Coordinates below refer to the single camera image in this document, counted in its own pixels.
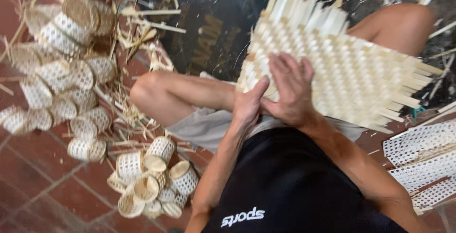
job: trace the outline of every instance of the hand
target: hand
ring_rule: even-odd
[[[243,127],[252,127],[259,117],[260,99],[268,89],[269,78],[263,76],[255,87],[247,92],[236,91],[234,94],[233,123]]]
[[[269,56],[269,68],[279,92],[278,102],[263,97],[262,106],[285,124],[301,128],[315,118],[311,82],[314,71],[309,60],[300,63],[287,53]]]

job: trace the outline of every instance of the small bamboo basket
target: small bamboo basket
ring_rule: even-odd
[[[172,189],[162,189],[157,200],[160,202],[173,202],[176,199],[176,193]]]
[[[174,203],[178,207],[184,208],[185,204],[187,203],[187,200],[188,200],[188,195],[182,195],[180,193],[177,193],[176,196],[175,196],[175,199],[174,199]]]
[[[30,35],[39,38],[41,28],[62,11],[59,5],[35,5],[24,10],[24,21]]]
[[[48,108],[52,105],[52,92],[41,79],[28,77],[20,80],[19,85],[30,108]]]
[[[170,170],[171,188],[183,195],[190,195],[198,185],[198,176],[189,161],[180,161]]]
[[[45,108],[43,109],[29,109],[27,111],[29,124],[32,128],[37,128],[42,131],[47,131],[52,127],[53,118],[52,114]]]
[[[111,116],[104,108],[96,107],[70,122],[71,130],[80,138],[92,139],[111,125]]]
[[[116,66],[109,57],[96,57],[85,59],[85,62],[92,69],[97,84],[103,84],[114,79]]]
[[[75,58],[86,54],[92,37],[63,12],[41,28],[38,42],[49,50]]]
[[[124,180],[123,178],[120,178],[117,174],[117,172],[113,172],[111,176],[106,180],[106,183],[108,186],[111,187],[114,191],[120,193],[120,194],[125,194],[127,191],[127,186],[128,186],[128,181]]]
[[[154,201],[159,192],[160,186],[158,185],[157,180],[151,176],[140,178],[133,186],[134,198],[146,203]]]
[[[165,161],[156,155],[146,154],[144,155],[144,166],[154,172],[164,172],[166,170]]]
[[[68,155],[83,161],[99,161],[106,152],[106,142],[73,138],[68,144]]]
[[[92,90],[72,89],[61,95],[76,104],[77,114],[83,114],[98,105],[98,96]]]
[[[28,120],[27,112],[18,110],[3,121],[3,128],[12,135],[24,135],[34,130]]]
[[[76,104],[70,99],[64,99],[60,96],[55,96],[52,99],[51,111],[54,115],[63,119],[73,119],[77,116]]]
[[[107,35],[114,30],[116,16],[112,9],[97,0],[65,0],[63,12],[92,35]]]
[[[178,219],[182,216],[182,209],[174,202],[162,203],[162,209],[171,218]]]
[[[126,193],[120,197],[117,203],[117,210],[125,218],[135,218],[141,215],[144,206],[145,202],[137,201],[134,198],[133,187],[129,186]]]
[[[35,73],[37,67],[56,59],[37,42],[13,44],[9,52],[12,66],[26,75]]]
[[[20,111],[21,108],[19,107],[16,107],[15,105],[12,105],[8,108],[5,108],[3,109],[1,112],[0,112],[0,125],[3,124],[3,122],[8,118],[10,117],[11,115],[17,113],[18,111]]]
[[[119,177],[131,179],[139,177],[145,172],[143,166],[143,152],[121,154],[117,157],[116,171]]]
[[[91,90],[96,83],[95,74],[84,60],[73,61],[70,64],[71,83],[83,90]]]
[[[158,185],[160,186],[160,189],[163,189],[166,187],[166,182],[167,182],[166,173],[157,172],[157,171],[149,171],[148,173],[157,180]]]
[[[151,146],[147,149],[146,154],[159,156],[168,165],[172,154],[176,149],[176,143],[165,136],[156,137]]]

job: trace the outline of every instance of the red tile floor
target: red tile floor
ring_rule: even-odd
[[[0,0],[7,16],[2,17],[0,35],[12,38],[19,22],[10,0]],[[127,66],[131,76],[147,71],[144,59],[134,58]],[[0,77],[18,73],[7,61],[0,64]],[[134,81],[128,79],[128,85]],[[2,82],[14,91],[14,96],[0,90],[0,110],[12,104],[26,107],[18,82]],[[390,123],[396,133],[404,124]],[[0,232],[98,232],[98,233],[155,233],[170,228],[184,229],[190,219],[190,203],[180,219],[160,216],[156,220],[144,216],[125,219],[117,213],[119,194],[108,187],[106,179],[112,170],[104,162],[83,163],[66,153],[68,138],[66,124],[47,132],[35,131],[27,136],[10,136],[0,128]],[[390,135],[367,131],[357,144],[385,165],[381,142]],[[180,158],[191,160],[202,174],[212,153],[202,148],[180,152]],[[174,155],[172,163],[180,159]],[[423,216],[431,232],[456,232],[456,199],[448,200]]]

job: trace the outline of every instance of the knee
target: knee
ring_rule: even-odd
[[[144,100],[144,96],[157,96],[162,88],[160,82],[163,79],[161,71],[153,71],[142,75],[136,80],[130,90],[130,99],[134,105]]]
[[[428,6],[401,3],[390,7],[394,9],[394,14],[401,21],[401,25],[407,26],[413,31],[432,31],[436,22],[434,14]]]

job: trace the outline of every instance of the person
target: person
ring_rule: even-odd
[[[403,3],[347,33],[418,55],[433,24],[427,7]],[[158,71],[132,88],[141,111],[215,152],[186,232],[423,232],[407,191],[313,107],[310,62],[280,53],[269,66],[278,102],[262,97],[266,77],[240,93],[222,81]]]

